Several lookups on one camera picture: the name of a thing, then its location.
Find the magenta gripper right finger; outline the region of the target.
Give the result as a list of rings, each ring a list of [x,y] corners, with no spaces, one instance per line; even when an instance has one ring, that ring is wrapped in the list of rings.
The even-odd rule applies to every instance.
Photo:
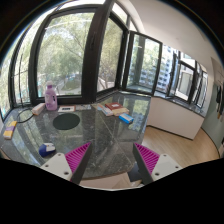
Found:
[[[133,154],[144,185],[182,169],[168,154],[158,154],[138,143],[133,144]]]

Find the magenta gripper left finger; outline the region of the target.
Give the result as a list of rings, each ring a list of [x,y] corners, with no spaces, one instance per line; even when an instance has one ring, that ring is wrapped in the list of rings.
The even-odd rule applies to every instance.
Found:
[[[92,144],[88,142],[66,154],[55,154],[41,166],[41,169],[74,184],[79,184],[82,180],[91,153]]]

